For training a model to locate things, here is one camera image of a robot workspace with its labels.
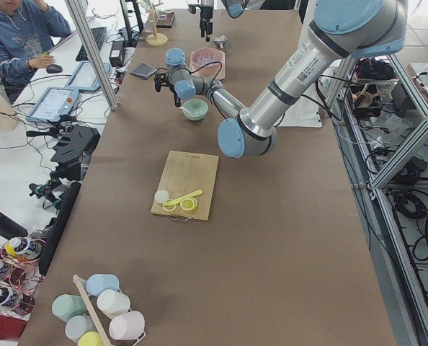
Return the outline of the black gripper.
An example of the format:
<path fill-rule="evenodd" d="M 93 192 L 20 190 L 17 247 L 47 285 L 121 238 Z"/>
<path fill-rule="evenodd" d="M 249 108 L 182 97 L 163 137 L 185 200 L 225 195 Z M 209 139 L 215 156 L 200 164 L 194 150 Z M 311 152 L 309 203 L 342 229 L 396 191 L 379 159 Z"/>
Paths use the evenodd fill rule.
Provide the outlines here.
<path fill-rule="evenodd" d="M 181 107 L 181 99 L 179 98 L 177 91 L 174 87 L 173 84 L 169 83 L 168 84 L 168 88 L 170 89 L 170 91 L 173 93 L 174 95 L 174 106 L 175 107 Z"/>
<path fill-rule="evenodd" d="M 200 37 L 210 41 L 213 33 L 213 6 L 200 6 Z"/>

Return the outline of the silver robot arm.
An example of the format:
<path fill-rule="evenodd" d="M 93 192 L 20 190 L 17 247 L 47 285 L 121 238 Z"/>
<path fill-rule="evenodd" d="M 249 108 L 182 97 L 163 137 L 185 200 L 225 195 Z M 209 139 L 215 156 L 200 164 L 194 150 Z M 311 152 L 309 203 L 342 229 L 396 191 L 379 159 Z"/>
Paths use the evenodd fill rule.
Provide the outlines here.
<path fill-rule="evenodd" d="M 263 4 L 263 1 L 247 1 L 247 0 L 222 0 L 221 1 L 230 18 L 238 18 L 247 8 L 252 8 L 257 4 Z M 188 5 L 188 10 L 192 14 L 196 14 L 200 10 L 200 37 L 205 38 L 206 42 L 210 41 L 210 36 L 213 33 L 214 1 L 196 1 L 194 4 Z"/>
<path fill-rule="evenodd" d="M 261 156 L 276 144 L 275 123 L 335 60 L 399 52 L 407 17 L 407 1 L 317 1 L 305 40 L 250 107 L 218 80 L 193 76 L 179 48 L 166 52 L 167 71 L 155 75 L 155 89 L 170 88 L 175 106 L 206 96 L 225 116 L 217 134 L 221 151 L 231 158 Z"/>

